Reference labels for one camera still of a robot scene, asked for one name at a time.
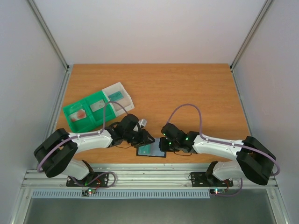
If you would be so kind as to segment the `black card holder wallet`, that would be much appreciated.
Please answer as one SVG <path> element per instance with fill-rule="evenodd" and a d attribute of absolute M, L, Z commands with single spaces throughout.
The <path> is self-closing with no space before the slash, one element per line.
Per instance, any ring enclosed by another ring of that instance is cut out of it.
<path fill-rule="evenodd" d="M 152 143 L 152 144 L 150 144 L 151 145 L 151 154 L 150 155 L 138 155 L 137 152 L 136 152 L 136 156 L 147 156 L 147 157 L 166 158 L 166 152 L 160 151 L 159 142 L 160 142 L 160 138 L 156 138 L 155 142 Z"/>

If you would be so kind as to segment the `teal VIP card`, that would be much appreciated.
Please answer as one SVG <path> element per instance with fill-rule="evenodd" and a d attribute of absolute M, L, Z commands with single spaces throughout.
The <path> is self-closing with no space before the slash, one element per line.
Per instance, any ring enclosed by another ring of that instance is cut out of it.
<path fill-rule="evenodd" d="M 139 147 L 137 150 L 138 155 L 150 155 L 151 154 L 151 145 L 145 145 Z"/>

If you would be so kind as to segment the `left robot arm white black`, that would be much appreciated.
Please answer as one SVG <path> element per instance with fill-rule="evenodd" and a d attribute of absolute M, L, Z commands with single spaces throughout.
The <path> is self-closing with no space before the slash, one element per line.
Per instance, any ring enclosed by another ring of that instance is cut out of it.
<path fill-rule="evenodd" d="M 38 161 L 37 171 L 48 178 L 64 174 L 77 179 L 82 185 L 93 183 L 94 174 L 85 161 L 74 159 L 74 155 L 97 148 L 110 148 L 127 142 L 131 147 L 150 145 L 155 139 L 144 128 L 146 121 L 127 114 L 120 122 L 103 126 L 98 131 L 69 133 L 57 129 L 34 151 Z"/>

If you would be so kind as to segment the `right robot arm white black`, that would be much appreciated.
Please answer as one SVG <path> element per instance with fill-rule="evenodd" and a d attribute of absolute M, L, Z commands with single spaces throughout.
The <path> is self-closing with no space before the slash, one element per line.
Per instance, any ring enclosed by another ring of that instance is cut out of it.
<path fill-rule="evenodd" d="M 171 123 L 167 123 L 161 133 L 161 151 L 211 154 L 230 160 L 211 165 L 206 173 L 207 182 L 211 185 L 229 178 L 246 177 L 255 184 L 265 186 L 276 161 L 274 154 L 252 136 L 244 140 L 218 139 L 199 132 L 184 133 Z"/>

